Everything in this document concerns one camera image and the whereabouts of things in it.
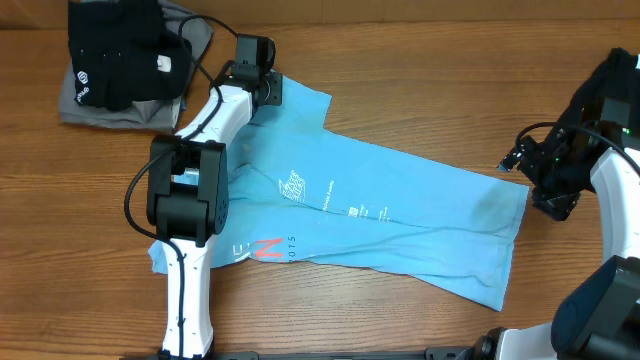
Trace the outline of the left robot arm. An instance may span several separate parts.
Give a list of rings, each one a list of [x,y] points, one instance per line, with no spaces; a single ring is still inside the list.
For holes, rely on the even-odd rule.
[[[147,219],[167,266],[167,329],[160,359],[208,359],[214,339],[210,267],[214,239],[229,213],[227,147],[264,105],[282,102],[268,37],[240,34],[236,54],[194,120],[151,143]]]

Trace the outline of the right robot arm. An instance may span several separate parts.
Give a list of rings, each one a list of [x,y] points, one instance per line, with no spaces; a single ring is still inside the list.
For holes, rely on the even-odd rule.
[[[534,204],[564,220],[581,191],[597,197],[600,266],[529,328],[498,327],[460,359],[636,359],[639,356],[639,129],[637,103],[602,97],[575,121],[558,121],[541,143],[520,134],[517,167],[535,184]]]

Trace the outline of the light blue t-shirt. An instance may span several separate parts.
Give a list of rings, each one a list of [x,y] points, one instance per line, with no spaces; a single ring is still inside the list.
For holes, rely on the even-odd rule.
[[[409,275],[501,310],[528,188],[332,133],[328,94],[291,79],[228,151],[211,264],[247,259]]]

